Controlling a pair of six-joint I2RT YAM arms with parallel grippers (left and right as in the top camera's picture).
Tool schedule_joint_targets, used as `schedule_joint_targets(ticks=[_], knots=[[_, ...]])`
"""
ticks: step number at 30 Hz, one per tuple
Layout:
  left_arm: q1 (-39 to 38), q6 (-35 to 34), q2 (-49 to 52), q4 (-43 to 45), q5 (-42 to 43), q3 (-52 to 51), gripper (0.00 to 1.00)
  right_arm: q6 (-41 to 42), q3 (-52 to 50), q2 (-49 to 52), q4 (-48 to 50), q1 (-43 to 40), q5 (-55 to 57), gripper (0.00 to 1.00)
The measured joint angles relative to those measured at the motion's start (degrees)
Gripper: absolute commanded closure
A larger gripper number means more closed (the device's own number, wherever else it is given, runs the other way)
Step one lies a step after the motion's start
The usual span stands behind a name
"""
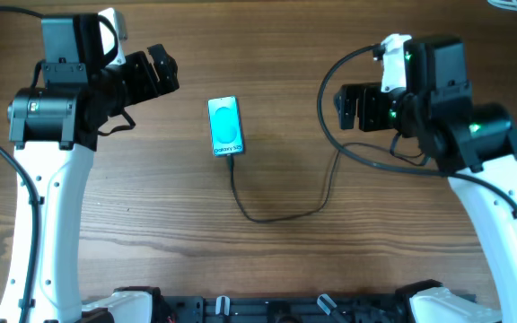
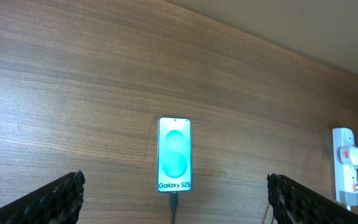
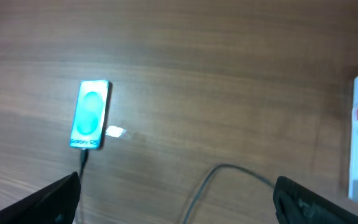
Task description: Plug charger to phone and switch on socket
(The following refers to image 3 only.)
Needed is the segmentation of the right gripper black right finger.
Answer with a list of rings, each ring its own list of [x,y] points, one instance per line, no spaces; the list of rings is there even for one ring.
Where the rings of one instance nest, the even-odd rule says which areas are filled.
[[[358,216],[293,180],[278,177],[273,203],[279,224],[358,224]]]

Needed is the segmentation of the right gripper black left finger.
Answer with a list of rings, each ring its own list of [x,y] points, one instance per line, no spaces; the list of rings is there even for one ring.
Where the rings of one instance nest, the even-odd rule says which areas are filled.
[[[0,224],[72,224],[80,201],[77,172],[0,210]]]

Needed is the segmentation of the teal screen smartphone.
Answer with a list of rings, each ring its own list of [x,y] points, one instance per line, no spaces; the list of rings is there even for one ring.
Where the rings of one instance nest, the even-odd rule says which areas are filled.
[[[101,147],[110,90],[108,80],[81,81],[70,133],[70,147]]]

